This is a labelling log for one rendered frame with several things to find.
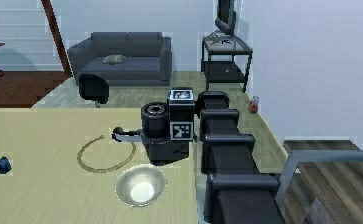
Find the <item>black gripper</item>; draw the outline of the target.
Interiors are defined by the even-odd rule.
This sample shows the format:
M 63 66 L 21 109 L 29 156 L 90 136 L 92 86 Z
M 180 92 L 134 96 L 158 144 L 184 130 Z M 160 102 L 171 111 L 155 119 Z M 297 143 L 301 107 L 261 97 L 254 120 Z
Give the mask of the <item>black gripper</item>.
M 148 159 L 155 166 L 164 166 L 189 157 L 187 142 L 172 141 L 168 106 L 164 102 L 150 102 L 141 108 L 142 130 L 124 131 L 116 127 L 111 137 L 117 142 L 141 142 Z

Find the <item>silver metal bowl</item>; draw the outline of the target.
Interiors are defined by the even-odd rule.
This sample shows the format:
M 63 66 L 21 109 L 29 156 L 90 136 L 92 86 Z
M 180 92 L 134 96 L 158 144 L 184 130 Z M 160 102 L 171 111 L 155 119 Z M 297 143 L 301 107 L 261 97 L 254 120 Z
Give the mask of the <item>silver metal bowl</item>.
M 150 164 L 140 164 L 117 177 L 115 194 L 125 205 L 145 207 L 154 203 L 167 186 L 165 173 Z

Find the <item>dark grey sofa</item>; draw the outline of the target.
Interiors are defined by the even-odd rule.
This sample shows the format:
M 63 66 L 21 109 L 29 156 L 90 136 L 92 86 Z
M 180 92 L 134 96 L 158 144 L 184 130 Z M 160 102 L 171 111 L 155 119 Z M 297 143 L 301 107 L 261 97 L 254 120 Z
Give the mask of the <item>dark grey sofa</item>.
M 104 64 L 109 55 L 125 55 L 121 64 Z M 161 32 L 93 32 L 68 49 L 72 74 L 93 74 L 110 86 L 169 86 L 172 42 Z

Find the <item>grey patterned cushion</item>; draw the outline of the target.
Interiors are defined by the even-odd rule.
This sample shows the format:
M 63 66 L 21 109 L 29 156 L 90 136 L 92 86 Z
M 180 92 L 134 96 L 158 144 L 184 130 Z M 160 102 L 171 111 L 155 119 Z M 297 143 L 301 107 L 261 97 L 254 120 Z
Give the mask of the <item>grey patterned cushion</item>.
M 115 65 L 115 64 L 121 64 L 125 59 L 126 59 L 125 55 L 109 55 L 106 56 L 102 60 L 102 62 L 104 64 Z

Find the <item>black glass-top side table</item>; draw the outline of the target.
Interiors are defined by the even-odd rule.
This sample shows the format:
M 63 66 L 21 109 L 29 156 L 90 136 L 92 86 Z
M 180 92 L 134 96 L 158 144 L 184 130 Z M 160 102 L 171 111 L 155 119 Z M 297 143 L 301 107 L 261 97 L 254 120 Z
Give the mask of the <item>black glass-top side table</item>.
M 221 44 L 222 40 L 233 41 L 233 44 Z M 246 56 L 245 71 L 235 62 L 236 56 Z M 237 36 L 204 37 L 202 40 L 201 71 L 205 76 L 205 88 L 211 83 L 243 84 L 245 93 L 249 79 L 253 49 Z

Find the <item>small dark blue object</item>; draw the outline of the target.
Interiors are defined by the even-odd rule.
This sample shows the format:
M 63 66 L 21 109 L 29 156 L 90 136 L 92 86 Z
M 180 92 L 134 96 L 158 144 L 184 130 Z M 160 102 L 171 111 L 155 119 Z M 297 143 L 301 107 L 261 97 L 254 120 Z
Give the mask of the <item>small dark blue object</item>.
M 0 174 L 7 174 L 12 170 L 11 164 L 7 157 L 0 158 Z

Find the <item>orange bottle with white cap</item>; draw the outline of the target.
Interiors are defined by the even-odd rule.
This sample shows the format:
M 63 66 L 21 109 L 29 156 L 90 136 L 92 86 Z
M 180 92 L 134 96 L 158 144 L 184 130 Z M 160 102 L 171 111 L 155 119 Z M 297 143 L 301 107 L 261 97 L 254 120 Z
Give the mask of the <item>orange bottle with white cap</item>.
M 258 104 L 259 104 L 259 97 L 258 96 L 253 96 L 251 99 L 250 99 L 250 102 L 249 102 L 249 111 L 252 113 L 252 114 L 255 114 L 258 112 Z

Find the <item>black television set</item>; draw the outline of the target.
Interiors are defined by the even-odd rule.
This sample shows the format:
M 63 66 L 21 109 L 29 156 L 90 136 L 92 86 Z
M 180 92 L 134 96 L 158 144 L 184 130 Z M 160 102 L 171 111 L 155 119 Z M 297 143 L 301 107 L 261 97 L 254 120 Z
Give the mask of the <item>black television set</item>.
M 218 0 L 215 25 L 225 35 L 233 36 L 236 23 L 235 0 Z

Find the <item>brown wooden post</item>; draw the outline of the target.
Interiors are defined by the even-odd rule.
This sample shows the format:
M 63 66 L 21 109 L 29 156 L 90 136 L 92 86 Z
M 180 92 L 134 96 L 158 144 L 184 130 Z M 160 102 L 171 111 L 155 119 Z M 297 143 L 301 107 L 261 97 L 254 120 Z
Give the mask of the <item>brown wooden post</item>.
M 48 25 L 56 46 L 56 50 L 64 71 L 64 74 L 67 78 L 72 76 L 71 73 L 71 67 L 69 64 L 69 60 L 66 54 L 66 49 L 64 46 L 64 43 L 62 41 L 62 37 L 61 37 L 61 33 L 60 33 L 60 29 L 56 20 L 56 16 L 54 13 L 54 9 L 52 7 L 52 3 L 51 0 L 41 0 L 41 4 L 43 6 L 47 21 L 48 21 Z

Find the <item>brown wooden table grey frame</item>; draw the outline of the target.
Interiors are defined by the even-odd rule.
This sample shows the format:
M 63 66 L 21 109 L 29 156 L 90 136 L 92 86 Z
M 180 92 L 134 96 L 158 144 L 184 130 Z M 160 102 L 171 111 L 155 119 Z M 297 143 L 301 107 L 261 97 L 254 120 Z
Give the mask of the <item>brown wooden table grey frame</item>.
M 286 224 L 363 224 L 363 161 L 300 163 L 282 211 Z

